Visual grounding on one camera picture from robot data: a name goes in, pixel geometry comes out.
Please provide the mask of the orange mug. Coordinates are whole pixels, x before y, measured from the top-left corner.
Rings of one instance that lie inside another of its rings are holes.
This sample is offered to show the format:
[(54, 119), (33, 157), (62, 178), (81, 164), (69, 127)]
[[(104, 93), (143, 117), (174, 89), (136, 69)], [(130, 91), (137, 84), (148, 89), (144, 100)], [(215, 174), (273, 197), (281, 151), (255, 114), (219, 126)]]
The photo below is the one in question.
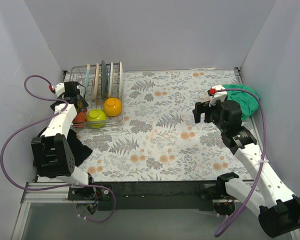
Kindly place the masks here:
[(85, 122), (87, 121), (86, 120), (87, 111), (88, 110), (85, 108), (76, 115), (76, 117), (72, 121), (75, 127), (83, 128), (85, 126)]

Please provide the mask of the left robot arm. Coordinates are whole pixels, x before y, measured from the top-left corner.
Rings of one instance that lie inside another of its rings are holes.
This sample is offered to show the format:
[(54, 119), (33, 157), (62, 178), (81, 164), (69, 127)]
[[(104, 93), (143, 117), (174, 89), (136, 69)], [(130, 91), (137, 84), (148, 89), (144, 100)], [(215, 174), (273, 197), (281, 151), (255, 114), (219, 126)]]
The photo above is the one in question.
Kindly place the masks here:
[(50, 108), (54, 116), (46, 129), (31, 141), (34, 165), (40, 177), (58, 179), (68, 184), (81, 185), (79, 194), (85, 200), (96, 196), (92, 176), (76, 166), (75, 155), (68, 142), (73, 120), (80, 110), (88, 106), (81, 96), (79, 83), (68, 81), (51, 88), (57, 99)]

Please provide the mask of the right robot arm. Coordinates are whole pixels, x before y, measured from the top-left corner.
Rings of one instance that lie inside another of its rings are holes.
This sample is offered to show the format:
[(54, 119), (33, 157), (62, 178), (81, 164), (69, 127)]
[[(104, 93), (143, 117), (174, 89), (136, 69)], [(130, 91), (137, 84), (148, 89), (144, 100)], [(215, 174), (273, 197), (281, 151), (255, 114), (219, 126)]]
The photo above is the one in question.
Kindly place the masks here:
[(217, 178), (216, 192), (222, 199), (235, 197), (258, 218), (263, 231), (271, 238), (300, 229), (300, 196), (296, 196), (278, 177), (252, 133), (242, 125), (242, 110), (233, 100), (197, 102), (192, 111), (195, 123), (204, 114), (205, 123), (213, 123), (221, 131), (221, 139), (244, 165), (257, 188), (245, 184), (234, 173)]

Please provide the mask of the light blue beige plate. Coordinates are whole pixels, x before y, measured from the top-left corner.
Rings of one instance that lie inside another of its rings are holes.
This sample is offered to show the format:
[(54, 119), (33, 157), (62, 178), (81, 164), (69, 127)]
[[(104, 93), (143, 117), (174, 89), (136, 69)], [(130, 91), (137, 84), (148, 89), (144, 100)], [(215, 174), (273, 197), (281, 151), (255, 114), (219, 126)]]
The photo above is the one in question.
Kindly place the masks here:
[(88, 91), (88, 85), (89, 85), (89, 80), (90, 80), (90, 70), (91, 70), (91, 65), (87, 64), (84, 85), (83, 85), (84, 86), (84, 97), (86, 97), (86, 94)]

